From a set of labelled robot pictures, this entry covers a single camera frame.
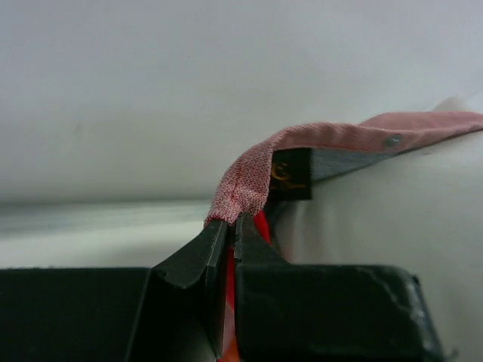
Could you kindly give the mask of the white pillow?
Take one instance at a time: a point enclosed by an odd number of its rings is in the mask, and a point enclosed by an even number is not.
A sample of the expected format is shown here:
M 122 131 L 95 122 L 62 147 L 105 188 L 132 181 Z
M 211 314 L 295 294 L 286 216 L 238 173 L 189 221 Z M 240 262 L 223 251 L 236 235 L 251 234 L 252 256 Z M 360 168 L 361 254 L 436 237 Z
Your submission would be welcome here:
M 298 361 L 482 359 L 482 115 L 445 100 L 272 157 Z

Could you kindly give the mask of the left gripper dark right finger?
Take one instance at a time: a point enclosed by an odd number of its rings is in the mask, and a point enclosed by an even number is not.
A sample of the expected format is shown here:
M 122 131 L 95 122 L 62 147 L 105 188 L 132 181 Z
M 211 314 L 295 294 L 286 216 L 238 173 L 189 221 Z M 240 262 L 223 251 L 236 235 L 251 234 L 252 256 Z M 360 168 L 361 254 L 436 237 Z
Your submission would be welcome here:
M 418 279 L 387 265 L 300 265 L 235 227 L 235 334 L 243 361 L 442 361 Z

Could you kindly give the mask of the red patterned pillowcase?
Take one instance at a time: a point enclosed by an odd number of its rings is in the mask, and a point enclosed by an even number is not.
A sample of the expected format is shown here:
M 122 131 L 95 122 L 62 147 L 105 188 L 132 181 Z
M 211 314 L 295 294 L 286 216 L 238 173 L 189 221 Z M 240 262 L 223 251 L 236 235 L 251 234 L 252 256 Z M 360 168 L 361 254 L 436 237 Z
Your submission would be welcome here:
M 482 116 L 288 127 L 225 172 L 209 220 L 267 221 L 292 262 L 415 273 L 445 351 L 482 359 Z

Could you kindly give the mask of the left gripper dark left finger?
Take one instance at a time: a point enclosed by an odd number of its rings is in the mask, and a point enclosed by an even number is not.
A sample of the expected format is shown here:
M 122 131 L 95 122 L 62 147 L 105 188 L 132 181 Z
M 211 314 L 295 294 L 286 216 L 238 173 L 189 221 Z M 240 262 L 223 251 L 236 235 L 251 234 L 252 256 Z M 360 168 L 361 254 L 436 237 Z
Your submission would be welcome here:
M 7 268 L 3 361 L 214 361 L 223 350 L 228 225 L 150 268 Z

